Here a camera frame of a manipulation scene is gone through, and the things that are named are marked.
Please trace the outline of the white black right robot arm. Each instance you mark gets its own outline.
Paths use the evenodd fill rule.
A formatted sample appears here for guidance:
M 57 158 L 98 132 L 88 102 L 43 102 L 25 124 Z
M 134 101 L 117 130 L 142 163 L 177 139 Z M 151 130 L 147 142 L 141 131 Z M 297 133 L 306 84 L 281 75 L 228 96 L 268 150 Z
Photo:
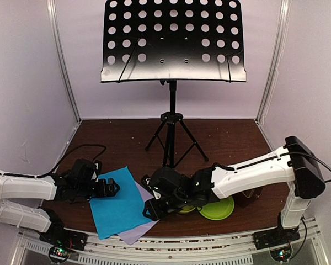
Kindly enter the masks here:
M 319 168 L 324 165 L 299 138 L 289 136 L 283 146 L 266 155 L 229 166 L 215 163 L 191 177 L 162 167 L 142 178 L 154 194 L 145 202 L 143 215 L 156 221 L 185 206 L 202 208 L 245 190 L 287 183 L 290 191 L 277 227 L 255 234 L 282 244 L 293 239 L 311 200 L 324 192 L 326 180 Z

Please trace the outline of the blue sheet music paper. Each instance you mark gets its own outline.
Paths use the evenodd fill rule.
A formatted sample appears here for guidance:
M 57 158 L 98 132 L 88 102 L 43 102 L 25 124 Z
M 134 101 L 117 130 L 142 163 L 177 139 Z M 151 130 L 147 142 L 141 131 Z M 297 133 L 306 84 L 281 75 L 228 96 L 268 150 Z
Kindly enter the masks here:
M 143 202 L 128 167 L 102 174 L 98 179 L 112 178 L 120 190 L 113 197 L 93 198 L 90 208 L 99 239 L 107 239 L 134 228 Z

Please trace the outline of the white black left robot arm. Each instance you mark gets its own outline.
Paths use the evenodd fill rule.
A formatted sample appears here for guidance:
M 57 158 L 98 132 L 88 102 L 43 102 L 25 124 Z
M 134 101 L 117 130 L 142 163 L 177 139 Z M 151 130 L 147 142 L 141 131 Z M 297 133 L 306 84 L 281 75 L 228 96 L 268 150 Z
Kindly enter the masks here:
M 13 199 L 75 201 L 77 198 L 114 197 L 120 186 L 112 178 L 100 177 L 102 163 L 93 158 L 75 160 L 71 169 L 56 173 L 58 165 L 44 174 L 32 175 L 0 170 L 0 223 L 46 233 L 56 245 L 68 241 L 63 222 L 51 210 L 14 203 Z

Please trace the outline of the black perforated music stand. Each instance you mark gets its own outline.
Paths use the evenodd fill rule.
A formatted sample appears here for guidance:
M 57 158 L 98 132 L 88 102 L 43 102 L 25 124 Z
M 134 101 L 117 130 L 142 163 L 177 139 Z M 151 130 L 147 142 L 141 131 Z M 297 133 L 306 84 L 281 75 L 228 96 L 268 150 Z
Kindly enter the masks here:
M 107 1 L 104 7 L 103 83 L 160 81 L 169 85 L 162 165 L 175 168 L 180 80 L 245 82 L 240 1 Z

